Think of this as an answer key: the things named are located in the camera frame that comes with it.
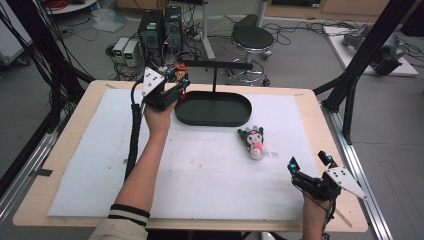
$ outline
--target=black tray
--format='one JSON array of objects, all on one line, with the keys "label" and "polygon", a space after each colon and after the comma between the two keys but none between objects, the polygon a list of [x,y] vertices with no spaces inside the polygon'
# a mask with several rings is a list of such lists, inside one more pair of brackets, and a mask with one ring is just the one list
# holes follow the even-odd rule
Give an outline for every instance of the black tray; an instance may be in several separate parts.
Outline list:
[{"label": "black tray", "polygon": [[175,106],[177,119],[194,126],[239,127],[251,113],[246,97],[227,92],[191,91]]}]

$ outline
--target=round stool seat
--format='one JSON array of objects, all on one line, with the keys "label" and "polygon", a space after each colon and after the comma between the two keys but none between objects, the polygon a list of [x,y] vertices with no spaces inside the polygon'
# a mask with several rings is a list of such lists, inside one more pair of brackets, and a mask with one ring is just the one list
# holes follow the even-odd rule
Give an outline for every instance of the round stool seat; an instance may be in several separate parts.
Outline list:
[{"label": "round stool seat", "polygon": [[237,48],[252,53],[266,52],[274,43],[272,34],[259,27],[237,28],[231,40]]}]

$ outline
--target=person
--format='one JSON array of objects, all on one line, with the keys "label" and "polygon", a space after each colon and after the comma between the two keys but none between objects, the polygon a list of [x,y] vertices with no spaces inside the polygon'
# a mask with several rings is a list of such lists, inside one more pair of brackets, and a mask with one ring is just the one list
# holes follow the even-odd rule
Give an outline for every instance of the person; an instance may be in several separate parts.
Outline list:
[{"label": "person", "polygon": [[[144,116],[150,132],[147,144],[119,191],[108,217],[96,227],[90,240],[147,239],[145,227],[150,217],[156,177],[175,104],[164,111],[146,106]],[[324,209],[328,207],[328,201],[317,202],[304,193],[303,240],[321,239],[326,221]]]}]

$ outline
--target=chair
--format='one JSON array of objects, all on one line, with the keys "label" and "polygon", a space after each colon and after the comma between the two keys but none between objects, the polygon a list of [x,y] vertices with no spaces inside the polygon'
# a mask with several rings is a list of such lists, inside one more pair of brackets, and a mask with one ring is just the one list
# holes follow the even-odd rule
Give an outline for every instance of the chair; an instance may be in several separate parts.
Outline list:
[{"label": "chair", "polygon": [[230,84],[231,79],[238,79],[242,82],[250,83],[251,86],[257,81],[263,81],[264,86],[269,86],[270,80],[264,72],[264,67],[252,59],[252,54],[265,54],[269,52],[274,43],[272,34],[256,26],[239,27],[231,34],[231,43],[236,48],[246,52],[245,58],[239,58],[233,62],[250,63],[253,65],[253,69],[241,70],[239,72],[235,72],[233,69],[227,69],[229,75],[227,84]]}]

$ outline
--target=small figurine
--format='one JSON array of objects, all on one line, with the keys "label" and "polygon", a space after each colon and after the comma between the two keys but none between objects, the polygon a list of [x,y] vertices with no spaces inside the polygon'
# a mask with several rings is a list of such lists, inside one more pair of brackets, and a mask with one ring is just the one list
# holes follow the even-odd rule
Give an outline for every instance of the small figurine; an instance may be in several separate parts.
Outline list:
[{"label": "small figurine", "polygon": [[264,129],[262,127],[254,125],[252,129],[246,127],[246,130],[237,130],[242,140],[247,145],[247,149],[250,151],[250,156],[255,160],[261,160],[267,153],[266,148],[263,145],[264,142]]},{"label": "small figurine", "polygon": [[184,76],[187,75],[189,68],[186,67],[184,63],[175,64],[175,68],[177,68],[177,71],[175,71],[176,81],[180,82],[183,80]]}]

